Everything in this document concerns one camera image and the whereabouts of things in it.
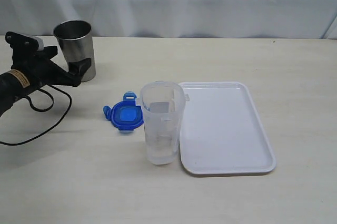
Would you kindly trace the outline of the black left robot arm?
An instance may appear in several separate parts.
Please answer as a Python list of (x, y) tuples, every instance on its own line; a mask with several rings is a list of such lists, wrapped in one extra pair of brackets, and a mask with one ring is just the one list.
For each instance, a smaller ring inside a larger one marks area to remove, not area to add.
[(52, 61), (57, 46), (45, 47), (38, 37), (11, 31), (5, 40), (12, 49), (12, 66), (1, 74), (1, 114), (45, 85), (79, 86), (92, 64), (90, 58), (70, 62), (65, 71)]

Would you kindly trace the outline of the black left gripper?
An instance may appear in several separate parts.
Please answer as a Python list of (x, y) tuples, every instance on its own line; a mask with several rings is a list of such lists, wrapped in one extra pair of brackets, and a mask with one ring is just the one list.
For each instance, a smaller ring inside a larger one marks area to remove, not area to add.
[(7, 32), (5, 40), (12, 49), (12, 70), (18, 70), (31, 86), (45, 85), (79, 86), (92, 65), (90, 58), (68, 63), (68, 72), (52, 61), (57, 55), (57, 46), (38, 49), (34, 36)]

